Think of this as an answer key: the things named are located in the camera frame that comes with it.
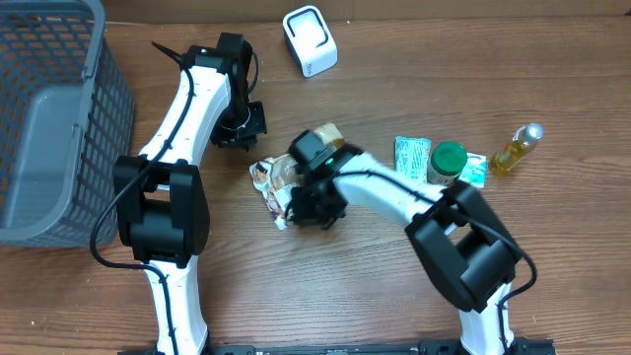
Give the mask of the brown nut snack bag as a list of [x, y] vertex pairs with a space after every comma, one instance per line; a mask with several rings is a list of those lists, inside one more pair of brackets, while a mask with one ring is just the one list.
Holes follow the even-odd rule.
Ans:
[[286, 154], [264, 159], [249, 167], [253, 185], [261, 192], [278, 229], [284, 230], [289, 224], [294, 224], [285, 220], [291, 189], [323, 180], [332, 181], [339, 167], [336, 150], [344, 144], [337, 127], [326, 123], [299, 135]]

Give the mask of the teal wet wipes pack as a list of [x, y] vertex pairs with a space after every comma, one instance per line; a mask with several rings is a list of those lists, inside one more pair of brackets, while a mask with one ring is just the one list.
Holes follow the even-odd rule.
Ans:
[[432, 141], [427, 138], [397, 136], [394, 143], [395, 170], [426, 184], [431, 146]]

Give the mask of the green lid white jar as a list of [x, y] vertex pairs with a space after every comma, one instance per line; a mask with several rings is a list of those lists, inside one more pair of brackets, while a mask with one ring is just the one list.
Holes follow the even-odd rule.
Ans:
[[432, 184], [449, 185], [458, 178], [466, 163], [467, 153], [459, 143], [440, 143], [430, 156], [427, 180]]

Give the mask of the small teal tissue pack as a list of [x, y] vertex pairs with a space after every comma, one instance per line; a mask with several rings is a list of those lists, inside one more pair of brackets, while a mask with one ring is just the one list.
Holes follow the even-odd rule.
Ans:
[[467, 162], [463, 167], [458, 179], [482, 189], [485, 187], [487, 176], [487, 157], [474, 153], [467, 153]]

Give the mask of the yellow dish soap bottle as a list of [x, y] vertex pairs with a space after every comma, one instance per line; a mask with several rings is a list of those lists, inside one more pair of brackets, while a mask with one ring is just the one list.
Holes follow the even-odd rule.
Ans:
[[534, 150], [543, 136], [544, 128], [540, 123], [533, 122], [520, 127], [504, 149], [492, 157], [490, 170], [496, 175], [508, 175], [519, 161]]

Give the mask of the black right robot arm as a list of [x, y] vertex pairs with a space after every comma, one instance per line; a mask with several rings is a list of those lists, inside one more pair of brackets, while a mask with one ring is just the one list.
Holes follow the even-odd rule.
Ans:
[[470, 184], [419, 186], [357, 146], [325, 143], [312, 130], [288, 152], [300, 178], [286, 218], [328, 229], [359, 205], [399, 224], [430, 281], [459, 311], [468, 354], [510, 354], [507, 302], [524, 254], [481, 193]]

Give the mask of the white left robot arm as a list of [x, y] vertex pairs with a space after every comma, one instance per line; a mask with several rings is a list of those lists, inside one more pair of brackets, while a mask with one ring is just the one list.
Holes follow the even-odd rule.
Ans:
[[118, 235], [143, 270], [159, 327], [154, 354], [207, 354], [198, 258], [210, 234], [199, 166], [209, 144], [249, 150], [267, 131], [263, 105], [250, 98], [257, 56], [243, 35], [222, 33], [213, 47], [159, 50], [179, 68], [174, 100], [153, 138], [114, 164]]

